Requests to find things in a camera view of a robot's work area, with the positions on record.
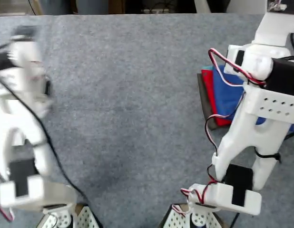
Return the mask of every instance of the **folded fabric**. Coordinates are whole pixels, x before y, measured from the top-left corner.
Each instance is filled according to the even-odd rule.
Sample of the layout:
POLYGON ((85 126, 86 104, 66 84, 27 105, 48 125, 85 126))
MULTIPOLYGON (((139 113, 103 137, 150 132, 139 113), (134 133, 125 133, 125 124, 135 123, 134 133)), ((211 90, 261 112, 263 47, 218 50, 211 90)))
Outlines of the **folded fabric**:
MULTIPOLYGON (((216 108, 216 102, 214 97, 214 81, 213 81, 213 70, 212 69, 202 69, 202 79, 207 91, 208 99, 212 109, 212 114, 218 114, 216 108)), ((227 126, 231 124, 230 120, 222 118, 214 118, 218 126, 227 126)))
MULTIPOLYGON (((209 98, 208 98, 207 90, 202 78, 202 74, 197 74, 197 78, 198 78, 198 87, 199 87, 202 111, 203 111, 204 118, 207 119, 207 117, 213 114, 213 110, 209 102, 209 98)), ((207 122, 207 126, 210 130, 214 130, 219 127, 216 123, 216 120, 213 118, 207 122)))
MULTIPOLYGON (((236 75, 230 75, 224 73, 224 66, 219 66, 224 78, 232 84, 242 84, 243 80, 236 75)), ((238 104, 238 101, 243 93, 242 87, 231 87, 222 80, 218 71, 213 67, 213 81, 214 81, 214 97, 216 102, 216 110, 220 115, 232 114, 238 104)), ((232 120, 234 113, 226 119, 232 120)), ((260 125, 265 122, 265 119, 259 117, 256 124, 260 125)), ((291 126, 290 131, 294 131, 294 124, 291 126)))

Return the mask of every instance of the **white wire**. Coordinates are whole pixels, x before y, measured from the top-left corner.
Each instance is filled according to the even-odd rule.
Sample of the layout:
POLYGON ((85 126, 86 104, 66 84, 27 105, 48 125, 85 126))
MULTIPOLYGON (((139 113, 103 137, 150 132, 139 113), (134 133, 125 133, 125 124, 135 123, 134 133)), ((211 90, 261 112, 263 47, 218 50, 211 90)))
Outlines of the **white wire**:
POLYGON ((179 207, 179 208, 180 208, 180 206, 179 206, 179 205, 175 205, 175 204, 171 205, 171 208, 172 208, 172 210, 174 210, 176 213, 178 213, 178 214, 180 214, 180 215, 183 215, 183 216, 185 216, 186 214, 189 214, 189 213, 191 213, 191 210, 188 210, 188 211, 182 211, 182 209, 181 209, 181 208, 180 208, 180 209, 178 209, 177 207, 179 207))
MULTIPOLYGON (((242 101, 244 94, 245 94, 245 92, 242 93, 242 95, 241 95, 241 97, 240 97, 240 99, 239 99, 239 101, 238 101, 238 104, 237 104, 237 106, 236 106, 236 110, 237 110, 237 108, 239 107, 240 102, 242 101)), ((218 146, 217 146, 217 144, 215 143, 215 141, 213 140, 213 138, 212 138, 212 136, 211 136, 211 134, 210 134, 210 132, 209 132, 207 122, 208 122, 211 118, 213 118, 213 117, 218 117, 218 118, 221 118, 221 119, 222 119, 222 118, 227 118, 227 117, 231 116, 234 112, 235 112, 235 111, 233 111, 233 112, 232 112, 231 114, 229 114, 229 115, 213 114, 213 115, 210 115, 210 116, 207 118, 207 120, 206 120, 206 134, 208 135, 209 140, 210 140, 210 141, 213 143, 213 145, 215 146, 216 151, 218 151, 218 146)))
MULTIPOLYGON (((216 53, 216 55, 218 55, 218 56, 220 56, 222 59, 224 59, 225 62, 232 63, 230 60, 228 60, 227 58, 225 58, 225 57, 224 57, 220 52, 218 52, 216 49, 211 48, 210 50, 212 50, 213 52, 216 53)), ((218 65, 218 63, 217 63, 217 61, 216 61, 216 59, 215 59, 215 57, 214 57, 214 55, 213 55, 213 52, 210 53, 210 55, 211 55, 211 57, 212 57, 212 62, 213 62, 213 64, 214 64, 214 66, 215 66, 215 69, 218 71, 218 73, 219 73, 219 75, 220 75, 222 81, 223 81, 225 84, 227 84, 227 85, 229 85, 229 86, 231 86, 231 87, 242 87, 242 84, 241 84, 241 85, 235 85, 235 84, 231 84, 231 83, 229 83, 228 81, 226 81, 226 79, 224 78, 224 76, 223 76, 223 74, 222 74, 222 72, 221 72, 221 70, 220 70, 220 68, 219 68, 219 65, 218 65)))
POLYGON ((15 220, 15 214, 14 214, 12 208, 10 208, 10 215, 12 217, 12 221, 14 221, 15 220))

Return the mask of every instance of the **perforated metal bracket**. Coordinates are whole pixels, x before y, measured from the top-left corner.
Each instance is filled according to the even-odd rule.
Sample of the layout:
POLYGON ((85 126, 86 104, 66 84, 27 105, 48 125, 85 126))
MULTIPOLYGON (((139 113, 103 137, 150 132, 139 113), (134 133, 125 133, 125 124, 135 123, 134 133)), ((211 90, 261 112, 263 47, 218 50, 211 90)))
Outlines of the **perforated metal bracket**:
MULTIPOLYGON (((67 212, 52 213, 41 228, 69 228, 71 222, 71 216, 67 212)), ((83 207, 80 211, 76 223, 77 228, 99 228, 93 213, 87 206, 83 207)))
POLYGON ((191 228, 192 225, 197 228, 222 228, 212 212, 200 211, 199 213, 193 212, 183 216, 172 209, 170 209, 162 228, 191 228))

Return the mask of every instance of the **white 3d-printed part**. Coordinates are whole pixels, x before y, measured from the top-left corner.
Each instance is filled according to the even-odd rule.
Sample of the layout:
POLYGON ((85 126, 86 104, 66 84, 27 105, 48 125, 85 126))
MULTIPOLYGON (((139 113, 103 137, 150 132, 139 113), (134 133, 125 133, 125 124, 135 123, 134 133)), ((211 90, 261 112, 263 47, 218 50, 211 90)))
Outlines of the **white 3d-printed part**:
MULTIPOLYGON (((68 215, 56 215, 59 219, 57 224, 56 217, 50 215, 42 228, 66 228, 71 222, 71 217, 68 215)), ((94 219, 92 212, 90 211, 89 207, 83 207, 80 214, 77 217, 77 228, 99 228, 97 222, 94 219)))
POLYGON ((184 216, 171 210, 163 228, 190 228, 190 217, 197 227, 222 228, 212 212, 188 213, 184 216))

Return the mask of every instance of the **blue cloth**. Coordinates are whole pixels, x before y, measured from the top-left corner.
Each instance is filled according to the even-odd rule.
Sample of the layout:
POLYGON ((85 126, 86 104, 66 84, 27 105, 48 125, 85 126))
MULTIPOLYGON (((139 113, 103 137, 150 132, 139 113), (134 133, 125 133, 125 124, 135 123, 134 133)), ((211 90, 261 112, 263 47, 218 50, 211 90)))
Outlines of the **blue cloth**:
MULTIPOLYGON (((224 73, 224 66, 219 66, 224 78, 232 84, 242 84, 243 80, 236 75, 230 75, 224 73)), ((220 115, 230 115, 238 104, 238 101, 243 93, 242 87, 231 87, 224 83, 220 77, 218 71, 213 67, 213 79, 214 79, 214 97, 216 101, 217 112, 220 115)), ((228 120, 233 120, 235 114, 227 117, 228 120)), ((259 117, 256 124, 262 124, 265 119, 259 117)), ((294 124, 291 126, 290 131, 294 131, 294 124)))

